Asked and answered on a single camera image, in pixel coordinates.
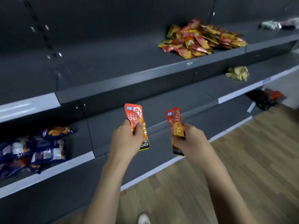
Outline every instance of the floor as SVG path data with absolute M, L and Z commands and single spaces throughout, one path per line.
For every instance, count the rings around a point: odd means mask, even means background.
M 299 223 L 299 111 L 279 106 L 212 142 L 258 223 Z M 217 223 L 205 178 L 182 159 L 121 192 L 117 223 Z M 67 223 L 80 223 L 82 215 Z

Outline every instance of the right hand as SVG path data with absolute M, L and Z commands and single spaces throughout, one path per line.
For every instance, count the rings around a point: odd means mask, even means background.
M 172 141 L 189 161 L 205 168 L 212 165 L 215 159 L 219 159 L 203 131 L 186 123 L 183 126 L 186 139 L 173 135 Z

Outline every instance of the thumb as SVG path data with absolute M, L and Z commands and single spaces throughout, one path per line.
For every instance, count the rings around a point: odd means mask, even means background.
M 182 139 L 180 136 L 172 135 L 171 140 L 179 147 L 183 147 L 185 143 L 185 139 Z
M 140 140 L 143 139 L 143 124 L 141 122 L 136 125 L 134 137 Z

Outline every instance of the hand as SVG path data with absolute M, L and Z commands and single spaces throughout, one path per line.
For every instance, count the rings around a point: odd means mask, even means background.
M 207 168 L 215 159 L 219 159 L 204 132 L 186 123 L 183 126 L 186 139 L 173 135 L 172 141 L 189 161 L 198 164 L 201 168 Z
M 126 119 L 112 134 L 108 161 L 128 166 L 139 151 L 142 141 L 143 124 L 140 122 L 137 124 L 133 135 L 130 121 Z

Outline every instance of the pile of snack packets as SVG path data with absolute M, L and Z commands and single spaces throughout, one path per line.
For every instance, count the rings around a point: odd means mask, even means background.
M 147 130 L 145 127 L 145 121 L 143 119 L 142 107 L 136 104 L 125 104 L 126 117 L 130 121 L 130 128 L 132 133 L 135 133 L 135 128 L 139 122 L 143 125 L 143 141 L 141 143 L 140 149 L 145 150 L 150 147 L 148 141 Z M 166 111 L 167 121 L 170 123 L 170 129 L 172 135 L 179 136 L 185 139 L 184 126 L 181 123 L 181 110 L 178 107 Z M 184 156 L 182 151 L 178 146 L 172 141 L 172 152 L 177 156 Z
M 41 130 L 40 135 L 0 143 L 0 179 L 23 170 L 40 173 L 42 165 L 66 161 L 62 138 L 73 133 L 69 127 L 53 127 Z
M 213 28 L 213 25 L 202 25 L 199 19 L 192 19 L 183 28 L 172 25 L 167 37 L 170 38 L 160 44 L 163 52 L 176 51 L 185 59 L 210 55 L 214 49 L 233 49 L 246 46 L 241 34 Z

